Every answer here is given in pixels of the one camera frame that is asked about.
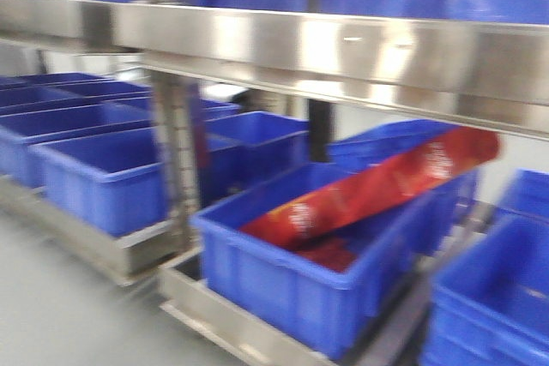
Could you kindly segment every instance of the red packaging bag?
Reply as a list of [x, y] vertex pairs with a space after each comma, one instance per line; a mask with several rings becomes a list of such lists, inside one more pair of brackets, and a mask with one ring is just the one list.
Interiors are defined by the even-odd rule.
[[282, 248], [398, 206], [496, 158], [494, 132], [460, 127], [277, 207], [241, 231]]

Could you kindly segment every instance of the gray floor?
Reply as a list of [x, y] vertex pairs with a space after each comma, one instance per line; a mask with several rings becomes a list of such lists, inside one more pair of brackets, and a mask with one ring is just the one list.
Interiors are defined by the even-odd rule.
[[242, 365], [159, 309], [154, 282], [121, 289], [0, 209], [0, 364]]

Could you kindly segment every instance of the steel shelf edge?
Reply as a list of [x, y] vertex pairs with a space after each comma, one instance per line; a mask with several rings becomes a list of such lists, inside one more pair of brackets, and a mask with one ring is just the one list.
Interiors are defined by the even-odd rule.
[[41, 199], [39, 190], [24, 188], [6, 176], [0, 177], [0, 207], [51, 233], [69, 251], [121, 286], [153, 274], [182, 244], [169, 220], [126, 237], [110, 237]]

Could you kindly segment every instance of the storage rack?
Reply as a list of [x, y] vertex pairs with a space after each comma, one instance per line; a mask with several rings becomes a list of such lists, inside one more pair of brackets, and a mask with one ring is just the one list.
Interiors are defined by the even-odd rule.
[[[24, 2], [0, 3], [4, 39], [21, 41], [11, 14], [17, 15]], [[248, 364], [334, 363], [208, 290], [200, 279], [199, 245], [186, 224], [198, 208], [187, 101], [196, 79], [543, 140], [549, 137], [545, 96], [549, 27], [101, 5], [111, 11], [108, 47], [141, 51], [154, 85], [157, 135], [172, 192], [170, 222], [181, 235], [181, 250], [186, 251], [160, 269], [160, 291], [168, 299], [163, 309]], [[90, 22], [84, 26], [90, 28]], [[43, 28], [21, 27], [26, 28], [23, 42], [40, 45], [37, 39], [43, 41], [42, 36], [35, 35], [42, 35]], [[86, 31], [72, 35], [71, 41], [91, 40]], [[428, 275], [471, 242], [472, 233], [482, 231], [487, 209], [477, 210], [457, 228], [454, 242], [440, 257], [423, 262], [392, 299], [383, 322], [368, 333], [370, 344], [355, 348], [344, 364], [413, 362], [402, 355], [427, 310]]]
[[[124, 55], [130, 49], [112, 43], [112, 7], [81, 0], [0, 0], [0, 42], [76, 57]], [[118, 285], [132, 285], [175, 256], [181, 230], [171, 219], [116, 239], [74, 219], [28, 189], [0, 177], [0, 205], [51, 233]]]

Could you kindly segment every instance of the red item in crate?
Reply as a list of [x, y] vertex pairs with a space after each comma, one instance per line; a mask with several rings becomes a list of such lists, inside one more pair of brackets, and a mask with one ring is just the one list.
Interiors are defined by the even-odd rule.
[[350, 225], [421, 195], [498, 155], [498, 136], [460, 127], [382, 164], [302, 195], [241, 231], [282, 248]]
[[346, 249], [346, 244], [347, 242], [340, 237], [329, 237], [304, 244], [294, 252], [320, 266], [342, 273], [357, 258], [356, 254]]

